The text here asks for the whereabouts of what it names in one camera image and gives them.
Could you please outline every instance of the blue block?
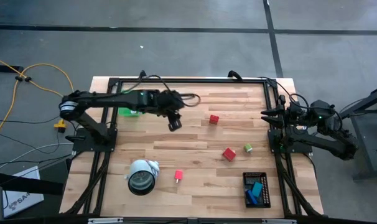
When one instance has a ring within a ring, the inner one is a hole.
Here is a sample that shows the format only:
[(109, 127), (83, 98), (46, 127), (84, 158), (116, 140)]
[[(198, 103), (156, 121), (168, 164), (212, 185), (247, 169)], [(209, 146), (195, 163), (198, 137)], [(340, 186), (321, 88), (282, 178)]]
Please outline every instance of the blue block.
[(246, 191), (246, 195), (249, 198), (249, 201), (252, 202), (252, 204), (256, 205), (258, 203), (250, 190)]
[(255, 182), (252, 188), (252, 195), (254, 195), (255, 197), (259, 197), (262, 191), (262, 187), (263, 185), (261, 183)]

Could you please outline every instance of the logo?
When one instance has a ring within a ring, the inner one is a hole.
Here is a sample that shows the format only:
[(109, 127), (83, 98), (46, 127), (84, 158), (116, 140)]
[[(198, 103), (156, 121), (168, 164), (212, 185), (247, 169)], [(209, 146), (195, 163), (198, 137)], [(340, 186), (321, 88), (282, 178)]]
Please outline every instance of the logo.
[(14, 202), (10, 203), (9, 204), (9, 209), (11, 209), (12, 211), (14, 211), (17, 207), (17, 204), (18, 203), (22, 203), (30, 194), (27, 192), (26, 195), (23, 195), (21, 198), (18, 198), (17, 200), (15, 200)]

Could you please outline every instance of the yellow clamp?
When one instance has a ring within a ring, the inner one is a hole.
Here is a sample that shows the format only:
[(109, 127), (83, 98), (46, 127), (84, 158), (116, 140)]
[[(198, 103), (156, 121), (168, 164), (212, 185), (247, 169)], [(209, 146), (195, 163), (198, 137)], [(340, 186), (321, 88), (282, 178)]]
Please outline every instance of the yellow clamp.
[(65, 124), (63, 119), (60, 119), (57, 124), (54, 124), (54, 128), (57, 128), (58, 132), (64, 133), (67, 125)]

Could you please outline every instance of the wooden table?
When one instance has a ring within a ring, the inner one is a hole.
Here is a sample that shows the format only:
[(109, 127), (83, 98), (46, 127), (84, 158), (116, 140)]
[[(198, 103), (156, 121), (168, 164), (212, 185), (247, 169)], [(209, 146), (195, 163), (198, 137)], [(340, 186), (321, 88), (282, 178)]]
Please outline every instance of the wooden table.
[[(93, 77), (90, 91), (105, 92), (108, 78)], [(277, 80), (290, 93), (295, 92), (291, 78)], [(131, 85), (124, 83), (123, 88)], [(266, 134), (269, 125), (260, 118), (260, 111), (266, 109), (263, 86), (237, 83), (170, 83), (169, 86), (181, 93), (200, 95), (201, 104), (180, 110), (183, 128), (174, 133), (169, 131), (166, 118), (153, 114), (138, 118), (118, 116), (117, 146), (111, 155), (101, 215), (283, 217), (276, 163), (269, 151)], [(143, 83), (140, 88), (163, 90), (164, 86)], [(102, 109), (91, 108), (87, 113), (100, 121)], [(220, 117), (217, 126), (209, 125), (211, 114)], [(246, 143), (253, 147), (250, 155), (243, 150)], [(226, 147), (236, 151), (233, 162), (226, 161), (221, 155)], [(68, 210), (87, 186), (92, 159), (92, 152), (84, 152), (73, 161), (60, 212)], [(133, 195), (124, 179), (136, 159), (158, 161), (161, 168), (154, 190), (145, 196)], [(293, 154), (292, 162), (298, 188), (322, 213), (312, 164), (302, 154)], [(176, 169), (184, 172), (184, 179), (178, 184), (174, 179)], [(245, 208), (243, 172), (267, 173), (271, 208)], [(294, 212), (291, 191), (287, 190), (287, 194), (290, 209)], [(96, 196), (97, 189), (94, 190), (91, 209)]]

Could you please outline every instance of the black tray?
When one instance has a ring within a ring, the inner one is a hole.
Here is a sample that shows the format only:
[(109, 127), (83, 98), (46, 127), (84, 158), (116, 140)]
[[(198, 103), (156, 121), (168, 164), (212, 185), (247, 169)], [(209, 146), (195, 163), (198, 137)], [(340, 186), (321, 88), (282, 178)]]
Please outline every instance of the black tray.
[[(245, 195), (245, 207), (247, 208), (270, 208), (270, 196), (269, 196), (269, 186), (268, 179), (265, 172), (244, 172), (244, 195)], [(253, 205), (246, 197), (246, 191), (252, 190), (252, 186), (255, 182), (260, 182), (262, 187), (261, 195), (256, 198), (258, 204)]]

